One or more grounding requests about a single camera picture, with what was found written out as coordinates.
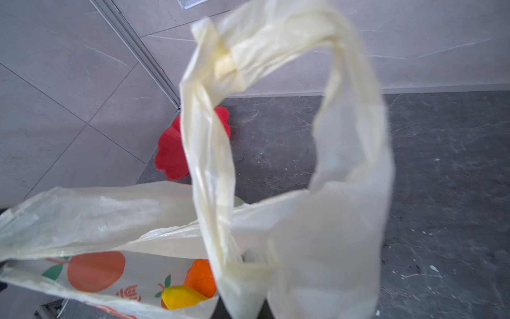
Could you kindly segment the orange fake fruit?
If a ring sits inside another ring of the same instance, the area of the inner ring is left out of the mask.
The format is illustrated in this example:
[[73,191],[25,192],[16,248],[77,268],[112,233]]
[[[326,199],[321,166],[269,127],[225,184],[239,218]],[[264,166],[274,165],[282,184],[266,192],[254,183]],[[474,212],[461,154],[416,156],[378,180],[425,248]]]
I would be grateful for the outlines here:
[[208,299],[216,295],[216,283],[206,259],[196,259],[188,270],[184,285]]

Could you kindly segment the yellowish plastic bag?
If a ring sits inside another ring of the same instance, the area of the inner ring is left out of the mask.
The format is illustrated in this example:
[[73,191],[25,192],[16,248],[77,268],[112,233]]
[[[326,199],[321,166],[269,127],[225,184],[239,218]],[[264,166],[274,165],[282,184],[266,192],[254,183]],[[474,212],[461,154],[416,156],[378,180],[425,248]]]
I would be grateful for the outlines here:
[[[360,34],[329,1],[249,1],[191,26],[189,121],[318,47],[332,68],[307,188],[235,206],[230,148],[191,185],[53,188],[1,215],[1,281],[121,318],[369,318],[393,191],[389,119]],[[209,261],[210,299],[186,287]]]

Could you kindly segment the red flower-shaped plate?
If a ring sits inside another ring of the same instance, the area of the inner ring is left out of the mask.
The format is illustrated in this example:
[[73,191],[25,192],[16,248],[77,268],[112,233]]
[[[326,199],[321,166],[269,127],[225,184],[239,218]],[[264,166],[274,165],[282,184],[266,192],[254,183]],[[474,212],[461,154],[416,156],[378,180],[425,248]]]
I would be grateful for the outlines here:
[[210,160],[218,160],[217,154],[223,148],[230,148],[229,111],[218,106],[209,117],[210,120],[201,118],[195,123],[189,121],[188,112],[180,112],[161,135],[154,164],[167,179],[194,178],[198,170],[205,171]]

